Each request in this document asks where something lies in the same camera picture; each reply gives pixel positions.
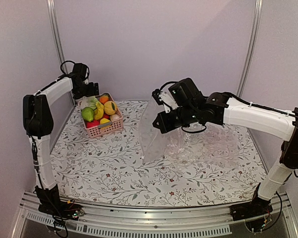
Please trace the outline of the green plush pepper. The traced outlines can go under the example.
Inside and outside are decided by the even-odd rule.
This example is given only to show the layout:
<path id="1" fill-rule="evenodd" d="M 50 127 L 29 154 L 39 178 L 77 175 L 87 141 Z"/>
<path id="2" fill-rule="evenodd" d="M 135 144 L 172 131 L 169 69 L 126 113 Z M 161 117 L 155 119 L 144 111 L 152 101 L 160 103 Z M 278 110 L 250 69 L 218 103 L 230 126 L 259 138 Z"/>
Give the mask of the green plush pepper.
<path id="1" fill-rule="evenodd" d="M 94 110 L 90 107 L 85 107 L 81 111 L 82 118 L 87 122 L 92 122 L 94 120 Z"/>

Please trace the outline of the pink dotted zip bag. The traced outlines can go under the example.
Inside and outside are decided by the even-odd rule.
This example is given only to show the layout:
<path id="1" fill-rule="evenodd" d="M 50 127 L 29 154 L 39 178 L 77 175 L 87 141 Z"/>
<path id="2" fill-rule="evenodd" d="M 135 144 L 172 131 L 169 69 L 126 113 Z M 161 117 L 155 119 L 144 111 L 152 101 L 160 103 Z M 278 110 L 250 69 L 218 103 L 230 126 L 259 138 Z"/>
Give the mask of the pink dotted zip bag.
<path id="1" fill-rule="evenodd" d="M 143 164 L 161 159 L 164 156 L 166 144 L 168 142 L 166 134 L 161 134 L 160 130 L 154 128 L 152 123 L 157 114 L 164 111 L 163 106 L 159 106 L 153 98 L 150 98 L 143 111 L 139 126 L 139 143 L 143 154 Z"/>

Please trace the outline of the yellow plush banana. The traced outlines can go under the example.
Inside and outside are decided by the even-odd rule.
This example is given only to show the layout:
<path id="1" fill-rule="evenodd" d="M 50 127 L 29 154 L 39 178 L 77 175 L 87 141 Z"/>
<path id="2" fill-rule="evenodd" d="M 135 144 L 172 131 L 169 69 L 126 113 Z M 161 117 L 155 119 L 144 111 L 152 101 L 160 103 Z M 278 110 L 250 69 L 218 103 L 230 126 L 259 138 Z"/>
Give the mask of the yellow plush banana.
<path id="1" fill-rule="evenodd" d="M 95 103 L 96 109 L 94 110 L 94 120 L 100 120 L 103 118 L 104 115 L 104 105 L 97 101 Z"/>

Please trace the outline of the yellow plush peach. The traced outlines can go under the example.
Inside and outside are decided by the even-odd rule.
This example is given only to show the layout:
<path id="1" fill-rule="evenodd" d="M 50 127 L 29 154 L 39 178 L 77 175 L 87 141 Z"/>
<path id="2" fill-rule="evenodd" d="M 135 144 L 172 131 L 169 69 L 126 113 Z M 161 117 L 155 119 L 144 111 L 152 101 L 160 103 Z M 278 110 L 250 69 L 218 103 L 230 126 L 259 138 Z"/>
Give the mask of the yellow plush peach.
<path id="1" fill-rule="evenodd" d="M 107 101 L 104 103 L 104 112 L 111 116 L 117 112 L 118 108 L 114 101 Z"/>

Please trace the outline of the white plush cauliflower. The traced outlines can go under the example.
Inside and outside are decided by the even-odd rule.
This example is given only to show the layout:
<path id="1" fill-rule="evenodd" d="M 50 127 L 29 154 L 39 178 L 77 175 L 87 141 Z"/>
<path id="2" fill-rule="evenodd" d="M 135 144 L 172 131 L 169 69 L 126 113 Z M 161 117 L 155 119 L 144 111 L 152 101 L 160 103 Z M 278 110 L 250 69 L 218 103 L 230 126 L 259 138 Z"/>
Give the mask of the white plush cauliflower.
<path id="1" fill-rule="evenodd" d="M 91 97 L 84 97 L 80 103 L 80 109 L 83 110 L 86 107 L 90 107 L 93 110 L 96 109 L 96 102 L 97 102 L 97 98 L 95 96 L 91 96 Z"/>

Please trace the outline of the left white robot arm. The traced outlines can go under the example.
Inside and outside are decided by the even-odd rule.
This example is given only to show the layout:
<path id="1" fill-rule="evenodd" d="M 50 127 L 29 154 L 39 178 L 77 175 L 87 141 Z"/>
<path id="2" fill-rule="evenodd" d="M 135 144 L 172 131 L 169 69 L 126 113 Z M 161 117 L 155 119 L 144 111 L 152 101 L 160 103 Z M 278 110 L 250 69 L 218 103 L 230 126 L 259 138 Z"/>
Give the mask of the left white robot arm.
<path id="1" fill-rule="evenodd" d="M 98 92 L 98 84 L 88 81 L 87 65 L 66 60 L 61 63 L 60 70 L 62 75 L 56 80 L 36 93 L 23 97 L 23 126 L 31 143 L 36 171 L 35 191 L 41 204 L 53 215 L 60 215 L 64 205 L 60 200 L 51 165 L 50 137 L 54 121 L 50 107 L 69 92 L 75 100 Z"/>

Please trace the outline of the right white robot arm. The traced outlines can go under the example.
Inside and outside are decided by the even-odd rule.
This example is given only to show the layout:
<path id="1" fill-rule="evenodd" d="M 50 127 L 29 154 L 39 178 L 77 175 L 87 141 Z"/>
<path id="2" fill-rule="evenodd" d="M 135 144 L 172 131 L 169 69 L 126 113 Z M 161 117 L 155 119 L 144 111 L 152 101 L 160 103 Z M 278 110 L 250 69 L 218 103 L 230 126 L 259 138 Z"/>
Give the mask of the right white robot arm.
<path id="1" fill-rule="evenodd" d="M 166 85 L 168 93 L 163 92 L 163 86 L 152 92 L 156 103 L 164 106 L 164 111 L 158 113 L 152 124 L 162 134 L 177 128 L 188 132 L 190 125 L 197 122 L 202 126 L 207 123 L 242 126 L 283 141 L 280 158 L 247 204 L 249 215 L 258 216 L 298 169 L 298 108 L 293 111 L 274 109 L 247 102 L 230 92 L 204 96 L 191 78 L 170 81 Z"/>

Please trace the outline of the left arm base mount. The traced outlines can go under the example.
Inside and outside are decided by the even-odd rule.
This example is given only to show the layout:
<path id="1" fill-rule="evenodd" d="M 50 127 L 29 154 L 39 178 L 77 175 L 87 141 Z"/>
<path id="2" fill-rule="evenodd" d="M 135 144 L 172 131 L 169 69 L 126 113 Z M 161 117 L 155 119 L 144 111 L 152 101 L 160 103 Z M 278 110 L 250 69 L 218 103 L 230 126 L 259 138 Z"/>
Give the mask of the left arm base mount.
<path id="1" fill-rule="evenodd" d="M 74 199 L 56 202 L 49 201 L 47 198 L 40 199 L 38 210 L 60 220 L 78 220 L 79 217 L 84 215 L 82 206 L 76 204 Z"/>

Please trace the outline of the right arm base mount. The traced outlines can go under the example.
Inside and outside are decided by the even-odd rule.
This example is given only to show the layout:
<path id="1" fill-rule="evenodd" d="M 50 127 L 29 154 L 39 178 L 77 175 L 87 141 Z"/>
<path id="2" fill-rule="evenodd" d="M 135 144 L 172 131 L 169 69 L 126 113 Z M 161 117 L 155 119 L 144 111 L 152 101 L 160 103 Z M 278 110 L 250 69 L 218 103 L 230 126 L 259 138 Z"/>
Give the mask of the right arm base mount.
<path id="1" fill-rule="evenodd" d="M 268 222 L 264 216 L 270 215 L 273 211 L 270 202 L 271 200 L 263 200 L 255 194 L 249 202 L 231 205 L 229 207 L 230 215 L 234 221 L 252 218 L 252 220 L 245 223 L 246 227 L 251 232 L 260 232 L 266 227 Z"/>

